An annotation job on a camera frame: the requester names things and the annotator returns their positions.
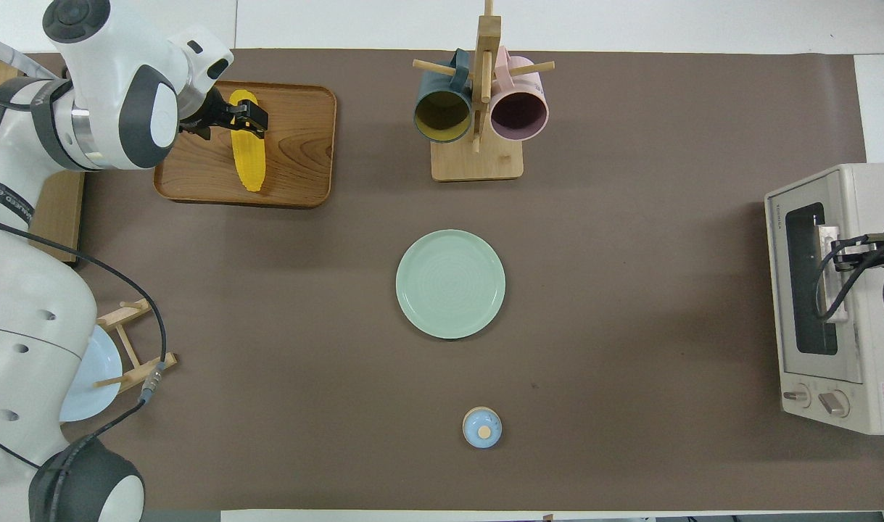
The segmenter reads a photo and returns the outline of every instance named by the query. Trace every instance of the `green plate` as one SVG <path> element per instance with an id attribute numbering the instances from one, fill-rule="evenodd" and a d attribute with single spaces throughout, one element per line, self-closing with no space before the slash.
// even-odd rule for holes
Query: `green plate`
<path id="1" fill-rule="evenodd" d="M 435 231 L 414 242 L 396 270 L 396 298 L 426 334 L 459 339 L 497 317 L 505 273 L 497 252 L 465 231 Z"/>

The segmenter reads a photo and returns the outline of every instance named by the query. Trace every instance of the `blue lid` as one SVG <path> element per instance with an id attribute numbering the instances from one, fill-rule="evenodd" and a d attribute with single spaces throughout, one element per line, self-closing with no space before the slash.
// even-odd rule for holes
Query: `blue lid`
<path id="1" fill-rule="evenodd" d="M 494 410 L 479 406 L 469 410 L 462 424 L 464 437 L 474 448 L 486 449 L 497 444 L 503 435 L 503 424 Z"/>

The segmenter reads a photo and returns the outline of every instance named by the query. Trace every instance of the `mug rack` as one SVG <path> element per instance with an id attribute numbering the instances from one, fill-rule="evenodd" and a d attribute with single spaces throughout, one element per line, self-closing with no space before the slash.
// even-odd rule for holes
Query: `mug rack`
<path id="1" fill-rule="evenodd" d="M 130 370 L 127 370 L 122 376 L 116 377 L 115 379 L 97 381 L 94 383 L 94 387 L 120 383 L 120 391 L 118 393 L 123 393 L 137 384 L 142 384 L 151 371 L 154 370 L 154 367 L 157 366 L 161 357 L 155 357 L 148 363 L 139 360 L 139 356 L 136 354 L 136 350 L 133 349 L 133 344 L 129 340 L 129 335 L 126 334 L 126 329 L 123 327 L 124 324 L 129 323 L 129 321 L 134 320 L 134 318 L 144 316 L 144 314 L 149 313 L 151 310 L 152 308 L 150 307 L 149 302 L 144 299 L 133 301 L 131 303 L 120 301 L 119 310 L 97 318 L 97 325 L 107 331 L 107 333 L 115 330 L 117 334 L 120 334 L 120 341 L 123 343 L 123 348 L 126 349 L 126 354 L 129 356 L 129 363 L 131 363 L 133 367 Z M 164 363 L 166 368 L 172 367 L 177 364 L 177 356 L 173 353 L 167 353 Z"/>
<path id="2" fill-rule="evenodd" d="M 477 23 L 474 66 L 468 76 L 474 81 L 472 130 L 452 143 L 431 143 L 432 179 L 435 181 L 492 181 L 522 175 L 522 142 L 501 138 L 490 125 L 490 90 L 502 28 L 502 17 L 495 16 L 492 10 L 494 2 L 484 0 L 484 14 L 479 16 Z M 413 67 L 449 76 L 455 74 L 451 67 L 421 59 L 414 59 Z M 510 69 L 509 75 L 543 73 L 554 68 L 555 62 L 534 63 Z"/>

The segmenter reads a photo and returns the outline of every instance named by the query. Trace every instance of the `black cable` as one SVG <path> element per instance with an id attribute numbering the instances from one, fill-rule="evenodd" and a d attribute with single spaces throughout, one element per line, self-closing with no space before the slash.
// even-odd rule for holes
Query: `black cable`
<path id="1" fill-rule="evenodd" d="M 20 453 L 14 452 L 13 449 L 7 448 L 7 446 L 4 446 L 1 443 L 0 443 L 0 449 L 4 450 L 5 452 L 9 453 L 11 456 L 14 456 L 15 458 L 20 459 L 22 462 L 27 463 L 30 466 L 33 466 L 36 469 L 41 468 L 41 466 L 37 465 L 37 463 L 34 463 L 32 460 L 29 460 L 26 457 L 20 455 Z"/>
<path id="2" fill-rule="evenodd" d="M 5 99 L 0 99 L 0 106 L 7 109 L 22 110 L 22 112 L 29 112 L 33 109 L 28 103 L 13 103 Z"/>
<path id="3" fill-rule="evenodd" d="M 70 454 L 68 454 L 64 463 L 61 464 L 61 469 L 58 471 L 58 479 L 56 480 L 56 483 L 54 483 L 54 490 L 51 493 L 51 507 L 49 508 L 48 512 L 49 522 L 57 522 L 58 500 L 61 498 L 61 489 L 64 488 L 65 479 L 67 479 L 67 470 L 71 469 L 71 465 L 74 463 L 74 459 L 76 459 L 80 452 L 82 452 L 84 448 L 86 448 L 91 442 L 93 442 L 94 439 L 96 439 L 98 436 L 103 435 L 106 430 L 110 429 L 113 426 L 116 426 L 116 424 L 123 422 L 126 417 L 138 412 L 140 407 L 143 407 L 145 405 L 146 401 L 140 399 L 136 403 L 136 406 L 130 407 L 129 410 L 126 410 L 125 413 L 120 414 L 119 417 L 111 420 L 103 426 L 100 426 L 96 431 L 88 436 L 85 436 L 83 439 L 81 439 L 79 443 L 77 443 L 76 446 L 74 446 L 74 449 L 71 450 Z"/>
<path id="4" fill-rule="evenodd" d="M 161 312 L 157 309 L 157 306 L 154 304 L 154 300 L 151 298 L 151 295 L 149 295 L 149 293 L 147 293 L 147 291 L 143 290 L 142 287 L 140 287 L 138 284 L 136 284 L 135 281 L 126 277 L 125 274 L 123 274 L 123 272 L 120 272 L 119 270 L 116 270 L 116 268 L 110 267 L 110 265 L 104 263 L 103 261 L 100 261 L 96 257 L 93 257 L 93 255 L 84 254 L 84 252 L 80 252 L 80 251 L 75 250 L 69 246 L 65 247 L 65 245 L 63 245 L 63 244 L 57 244 L 54 241 L 46 240 L 45 238 L 43 238 L 41 236 L 37 236 L 37 235 L 32 234 L 30 232 L 21 231 L 18 228 L 13 228 L 13 227 L 10 227 L 10 225 L 5 225 L 3 223 L 0 223 L 0 231 L 9 232 L 10 234 L 15 234 L 20 237 L 27 238 L 28 240 L 31 240 L 31 241 L 40 242 L 40 244 L 44 244 L 47 247 L 56 248 L 62 252 L 68 252 L 68 254 L 76 255 L 76 257 L 79 257 L 79 258 L 83 259 L 84 261 L 87 261 L 88 263 L 91 263 L 91 264 L 97 265 L 97 267 L 103 268 L 103 270 L 110 272 L 114 276 L 120 278 L 120 280 L 125 281 L 126 284 L 128 284 L 129 286 L 136 289 L 136 291 L 138 293 L 142 294 L 142 297 L 144 298 L 144 300 L 146 300 L 147 303 L 149 303 L 149 306 L 152 308 L 152 311 L 154 311 L 154 318 L 156 318 L 156 320 L 157 320 L 157 329 L 159 329 L 159 332 L 161 334 L 161 358 L 160 358 L 160 360 L 161 360 L 161 363 L 164 362 L 165 357 L 168 354 L 168 337 L 164 331 L 164 320 L 161 318 Z"/>
<path id="5" fill-rule="evenodd" d="M 825 267 L 827 265 L 827 260 L 832 259 L 834 257 L 834 255 L 838 254 L 838 252 L 840 252 L 840 248 L 836 247 L 833 249 L 833 254 L 829 254 L 822 259 L 822 263 L 819 264 L 819 268 L 820 268 L 819 277 L 822 277 L 822 271 L 825 270 Z M 874 250 L 873 252 L 870 252 L 869 254 L 865 255 L 864 259 L 860 262 L 859 265 L 857 265 L 857 268 L 855 268 L 855 270 L 852 271 L 850 275 L 848 275 L 847 281 L 845 281 L 845 284 L 843 284 L 842 288 L 840 288 L 840 291 L 838 292 L 838 295 L 835 298 L 832 305 L 830 305 L 829 310 L 825 310 L 825 313 L 822 313 L 822 314 L 817 313 L 816 317 L 818 317 L 819 320 L 821 320 L 823 322 L 826 320 L 829 320 L 829 318 L 832 317 L 835 314 L 835 312 L 838 310 L 838 308 L 842 305 L 843 301 L 845 301 L 845 297 L 847 297 L 847 294 L 851 290 L 851 287 L 854 286 L 854 283 L 857 281 L 857 278 L 859 278 L 860 275 L 864 273 L 864 271 L 868 270 L 868 268 L 872 267 L 872 262 L 874 259 L 876 259 L 877 257 L 880 257 L 880 255 L 883 255 L 883 254 L 884 254 L 884 245 L 883 245 L 883 247 L 880 247 L 879 249 Z M 819 288 L 819 280 L 816 280 L 816 288 Z M 819 296 L 818 294 L 819 294 L 819 291 L 816 290 L 816 298 Z"/>
<path id="6" fill-rule="evenodd" d="M 854 245 L 858 244 L 860 241 L 866 241 L 866 240 L 867 240 L 866 234 L 863 236 L 857 236 L 856 238 L 849 238 L 847 240 L 840 240 L 838 242 L 838 244 L 835 245 L 834 248 L 832 248 L 832 251 L 829 252 L 829 254 L 826 254 L 825 257 L 822 258 L 822 261 L 819 262 L 819 267 L 817 268 L 817 274 L 816 274 L 816 281 L 813 282 L 813 288 L 815 289 L 815 291 L 813 293 L 813 297 L 815 297 L 815 299 L 813 300 L 813 305 L 815 305 L 815 307 L 816 307 L 816 317 L 819 318 L 820 320 L 822 320 L 822 316 L 824 314 L 822 313 L 822 307 L 820 307 L 820 305 L 819 305 L 819 282 L 822 281 L 823 277 L 825 277 L 825 268 L 829 265 L 830 262 L 832 262 L 833 258 L 836 255 L 838 255 L 838 253 L 840 251 L 845 250 L 845 248 L 847 248 L 847 247 L 853 247 Z M 834 313 L 835 312 L 833 310 L 832 313 L 830 313 L 828 317 L 832 317 Z"/>

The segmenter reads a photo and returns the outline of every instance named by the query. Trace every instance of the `toaster oven door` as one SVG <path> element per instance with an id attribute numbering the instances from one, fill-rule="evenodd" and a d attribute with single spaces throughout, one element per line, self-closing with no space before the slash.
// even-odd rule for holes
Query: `toaster oven door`
<path id="1" fill-rule="evenodd" d="M 834 210 L 842 208 L 839 191 L 836 179 L 825 176 L 777 195 L 771 202 L 772 215 L 777 218 L 771 239 L 777 266 L 783 370 L 861 383 L 853 321 L 823 323 L 815 305 L 815 281 L 822 261 L 819 225 L 842 224 L 842 215 Z"/>

